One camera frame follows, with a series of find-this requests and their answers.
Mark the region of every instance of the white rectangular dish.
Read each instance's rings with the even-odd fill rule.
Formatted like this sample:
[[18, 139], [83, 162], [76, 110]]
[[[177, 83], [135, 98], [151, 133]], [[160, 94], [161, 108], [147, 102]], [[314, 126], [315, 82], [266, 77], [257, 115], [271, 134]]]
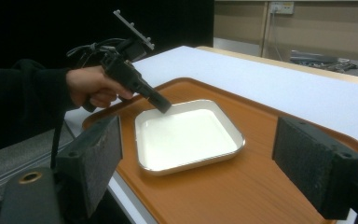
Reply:
[[135, 119], [140, 166], [167, 175], [234, 157], [245, 144], [239, 130], [210, 100], [147, 110]]

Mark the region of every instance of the power outlet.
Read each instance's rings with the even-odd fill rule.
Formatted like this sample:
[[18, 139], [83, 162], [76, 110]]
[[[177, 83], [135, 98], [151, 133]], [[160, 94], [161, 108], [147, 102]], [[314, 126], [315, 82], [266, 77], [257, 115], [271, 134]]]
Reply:
[[293, 14], [295, 12], [295, 2], [271, 2], [270, 13]]

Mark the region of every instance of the person's arm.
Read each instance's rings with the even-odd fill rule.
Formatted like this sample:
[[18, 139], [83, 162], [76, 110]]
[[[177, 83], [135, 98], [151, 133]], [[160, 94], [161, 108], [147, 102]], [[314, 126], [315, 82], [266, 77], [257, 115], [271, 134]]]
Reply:
[[92, 104], [107, 107], [116, 92], [132, 96], [101, 67], [46, 69], [21, 60], [11, 69], [0, 69], [0, 148], [55, 128], [65, 111], [83, 105], [88, 96]]

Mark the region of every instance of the black curtain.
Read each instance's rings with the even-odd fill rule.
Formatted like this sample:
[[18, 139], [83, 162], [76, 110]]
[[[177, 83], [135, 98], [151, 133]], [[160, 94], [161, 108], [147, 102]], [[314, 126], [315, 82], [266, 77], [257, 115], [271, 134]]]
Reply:
[[130, 30], [152, 38], [151, 56], [179, 46], [212, 46], [214, 0], [0, 0], [0, 67], [29, 58], [48, 68], [71, 67], [65, 53]]

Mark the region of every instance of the wooden serving tray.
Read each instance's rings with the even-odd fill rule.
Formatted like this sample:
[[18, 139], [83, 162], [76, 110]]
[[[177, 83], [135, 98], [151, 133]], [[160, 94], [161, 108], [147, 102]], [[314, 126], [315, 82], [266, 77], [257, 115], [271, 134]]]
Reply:
[[[139, 166], [136, 153], [134, 120], [154, 108], [146, 99], [136, 96], [86, 118], [84, 129], [120, 115], [124, 158], [117, 171], [158, 223], [336, 222], [324, 220], [271, 158], [278, 117], [290, 115], [191, 78], [172, 80], [157, 90], [173, 104], [215, 101], [246, 140], [233, 159], [154, 176]], [[357, 140], [317, 126], [358, 151]]]

